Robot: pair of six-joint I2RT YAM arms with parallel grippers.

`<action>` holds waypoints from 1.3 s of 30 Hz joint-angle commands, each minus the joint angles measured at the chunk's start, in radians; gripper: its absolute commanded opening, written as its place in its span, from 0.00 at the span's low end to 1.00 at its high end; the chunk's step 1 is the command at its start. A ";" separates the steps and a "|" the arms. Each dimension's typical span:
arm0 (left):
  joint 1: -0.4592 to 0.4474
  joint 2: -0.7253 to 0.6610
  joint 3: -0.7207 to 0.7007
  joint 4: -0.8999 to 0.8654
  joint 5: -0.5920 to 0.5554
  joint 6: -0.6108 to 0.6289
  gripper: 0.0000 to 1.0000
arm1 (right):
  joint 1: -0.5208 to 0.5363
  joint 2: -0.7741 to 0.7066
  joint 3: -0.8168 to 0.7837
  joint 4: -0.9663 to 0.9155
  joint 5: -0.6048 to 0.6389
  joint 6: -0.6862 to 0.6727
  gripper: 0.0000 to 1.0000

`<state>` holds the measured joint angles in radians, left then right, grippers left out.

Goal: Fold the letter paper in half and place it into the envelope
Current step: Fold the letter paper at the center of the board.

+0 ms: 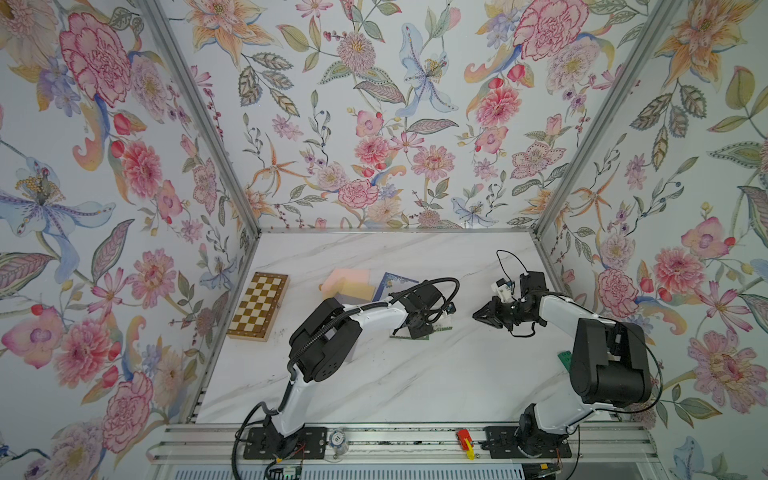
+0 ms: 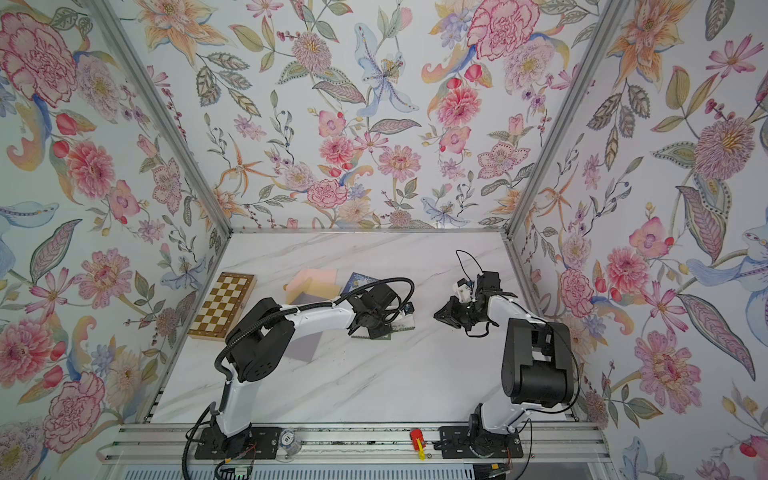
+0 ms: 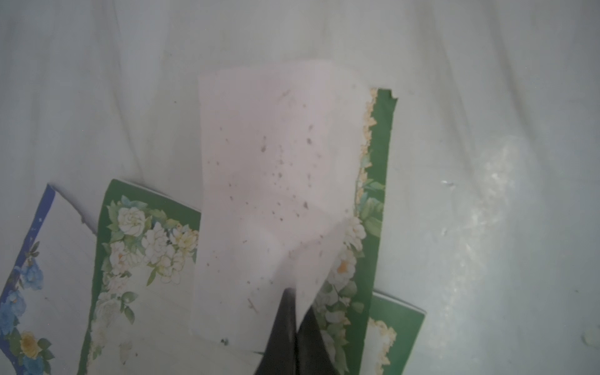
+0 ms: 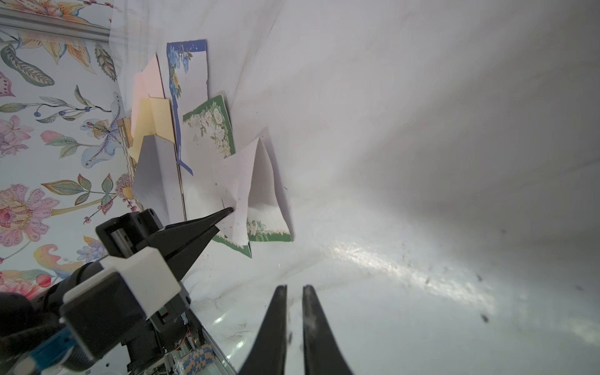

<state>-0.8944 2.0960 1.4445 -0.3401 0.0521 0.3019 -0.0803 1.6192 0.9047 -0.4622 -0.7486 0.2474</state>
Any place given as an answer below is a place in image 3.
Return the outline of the green floral letter paper top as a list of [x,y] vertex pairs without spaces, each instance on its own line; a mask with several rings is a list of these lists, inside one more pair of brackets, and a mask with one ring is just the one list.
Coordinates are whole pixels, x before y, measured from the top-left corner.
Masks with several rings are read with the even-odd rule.
[[260,353],[283,292],[359,373],[397,100],[311,60],[198,79],[202,202],[189,326]]

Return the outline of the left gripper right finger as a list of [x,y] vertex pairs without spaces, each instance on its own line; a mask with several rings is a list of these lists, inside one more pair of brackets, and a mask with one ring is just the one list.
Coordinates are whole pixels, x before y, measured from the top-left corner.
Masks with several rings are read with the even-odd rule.
[[336,375],[316,315],[310,308],[296,334],[296,367],[300,375]]

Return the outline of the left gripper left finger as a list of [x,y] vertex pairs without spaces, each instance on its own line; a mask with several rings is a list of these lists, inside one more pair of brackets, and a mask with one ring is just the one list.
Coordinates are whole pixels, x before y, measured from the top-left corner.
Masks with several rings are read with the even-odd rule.
[[281,297],[266,350],[255,375],[296,374],[295,289],[286,288]]

